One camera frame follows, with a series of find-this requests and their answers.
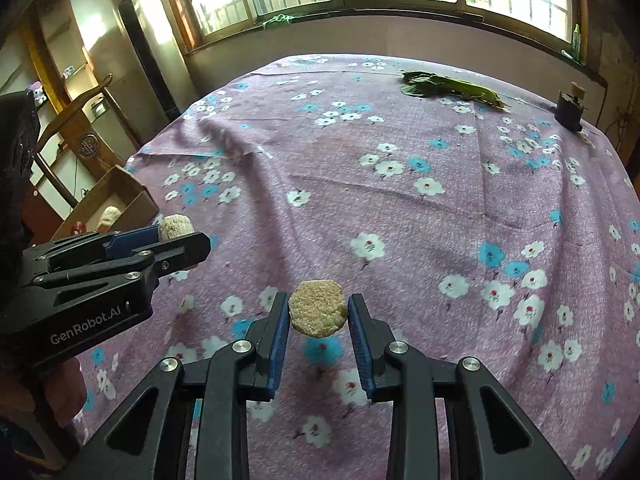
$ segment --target green bottle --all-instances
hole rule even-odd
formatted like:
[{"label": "green bottle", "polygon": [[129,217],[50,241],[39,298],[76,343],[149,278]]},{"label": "green bottle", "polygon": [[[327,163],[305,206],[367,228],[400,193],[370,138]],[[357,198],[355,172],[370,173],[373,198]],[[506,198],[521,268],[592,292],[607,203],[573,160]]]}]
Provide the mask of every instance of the green bottle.
[{"label": "green bottle", "polygon": [[571,43],[572,54],[574,55],[574,60],[580,63],[580,25],[575,24],[574,28],[574,37]]}]

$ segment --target wall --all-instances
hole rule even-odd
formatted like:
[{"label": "wall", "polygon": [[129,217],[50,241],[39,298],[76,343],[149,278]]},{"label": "wall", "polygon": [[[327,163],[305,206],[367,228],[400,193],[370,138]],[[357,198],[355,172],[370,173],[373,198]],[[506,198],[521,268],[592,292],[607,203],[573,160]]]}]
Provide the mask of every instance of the wall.
[{"label": "wall", "polygon": [[401,16],[341,16],[239,34],[186,57],[201,94],[284,56],[360,53],[423,59],[475,70],[558,100],[571,81],[587,89],[584,117],[595,123],[604,89],[567,63],[499,34]]},{"label": "wall", "polygon": [[[638,140],[640,129],[640,64],[613,17],[598,5],[597,0],[588,1],[590,13],[587,64],[610,83],[600,127],[602,130],[608,129],[607,135],[614,146],[619,144],[618,153],[626,163]],[[621,111],[631,112],[626,130],[615,124]]]},{"label": "wall", "polygon": [[[26,45],[18,34],[12,34],[0,50],[0,93],[23,91],[27,85],[37,81],[38,76],[31,63]],[[44,131],[49,121],[56,116],[53,107],[47,102],[38,112],[40,119],[40,133]],[[58,154],[58,144],[62,141],[59,135],[53,136],[42,150],[42,156],[49,165]],[[32,166],[31,182],[35,185],[40,180],[42,172],[36,164]],[[81,190],[91,189],[95,179],[89,171],[78,163],[76,156],[69,150],[53,167],[53,171],[60,177],[62,183],[71,192],[75,192],[78,200],[82,198]],[[70,207],[60,194],[46,179],[38,186],[41,195],[49,202],[53,209],[64,219],[68,216]]]},{"label": "wall", "polygon": [[95,73],[99,78],[113,74],[111,94],[148,142],[168,120],[129,41],[120,32],[111,0],[71,0],[71,6]]}]

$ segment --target cylindrical heater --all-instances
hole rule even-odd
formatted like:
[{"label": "cylindrical heater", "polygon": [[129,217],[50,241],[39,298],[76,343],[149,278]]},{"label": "cylindrical heater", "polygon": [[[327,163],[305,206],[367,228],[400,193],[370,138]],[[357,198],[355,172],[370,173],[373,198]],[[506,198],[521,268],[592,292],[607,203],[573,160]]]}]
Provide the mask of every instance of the cylindrical heater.
[{"label": "cylindrical heater", "polygon": [[170,121],[197,99],[161,0],[111,0],[123,35]]}]

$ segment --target white wall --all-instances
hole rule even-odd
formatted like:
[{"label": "white wall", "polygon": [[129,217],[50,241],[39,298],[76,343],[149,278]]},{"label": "white wall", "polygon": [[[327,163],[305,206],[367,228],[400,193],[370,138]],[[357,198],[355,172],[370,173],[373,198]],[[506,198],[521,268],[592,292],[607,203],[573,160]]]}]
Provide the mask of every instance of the white wall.
[{"label": "white wall", "polygon": [[153,139],[168,120],[129,41],[118,28],[111,0],[71,0],[71,6],[97,75],[113,74],[110,91],[114,99],[143,140]]},{"label": "white wall", "polygon": [[604,88],[567,63],[519,41],[457,23],[403,16],[340,16],[239,34],[186,57],[201,94],[275,59],[296,54],[375,54],[475,70],[553,102],[571,81],[587,89],[584,117],[595,123]]},{"label": "white wall", "polygon": [[[4,83],[16,70],[17,72],[15,73],[17,76],[15,76],[14,81],[9,85],[5,85]],[[2,93],[22,91],[28,85],[37,81],[37,79],[38,76],[33,69],[31,58],[24,42],[18,34],[10,35],[0,50],[0,87],[4,86],[4,88],[2,88]],[[47,124],[49,124],[49,121],[51,121],[55,116],[56,113],[49,102],[40,109],[38,112],[38,118],[40,119],[41,134],[47,127]],[[43,158],[50,165],[56,159],[58,143],[61,140],[62,138],[58,134],[55,134],[51,139],[49,139],[49,142],[47,142],[42,150]],[[31,169],[33,171],[31,182],[35,185],[42,176],[42,172],[35,163]],[[71,151],[68,151],[63,155],[63,158],[55,165],[53,171],[60,177],[60,180],[62,180],[62,183],[65,184],[67,189],[71,192],[74,192],[74,189],[76,190],[75,196],[78,200],[82,198],[81,190],[83,188],[91,189],[95,185],[95,179],[82,163],[78,163],[76,156]],[[38,190],[44,199],[49,202],[52,208],[55,209],[63,219],[68,216],[70,211],[69,205],[48,180],[44,179],[38,186]]]}]

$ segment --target cardboard box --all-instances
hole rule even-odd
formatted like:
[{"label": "cardboard box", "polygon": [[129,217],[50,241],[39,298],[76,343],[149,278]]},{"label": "cardboard box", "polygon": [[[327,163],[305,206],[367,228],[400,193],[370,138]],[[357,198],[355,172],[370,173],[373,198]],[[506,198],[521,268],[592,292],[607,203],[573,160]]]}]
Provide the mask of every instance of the cardboard box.
[{"label": "cardboard box", "polygon": [[51,240],[70,236],[71,228],[78,221],[84,222],[87,232],[97,231],[100,216],[110,205],[122,211],[110,231],[129,231],[144,227],[158,214],[158,206],[146,187],[128,171],[114,166],[78,203]]}]

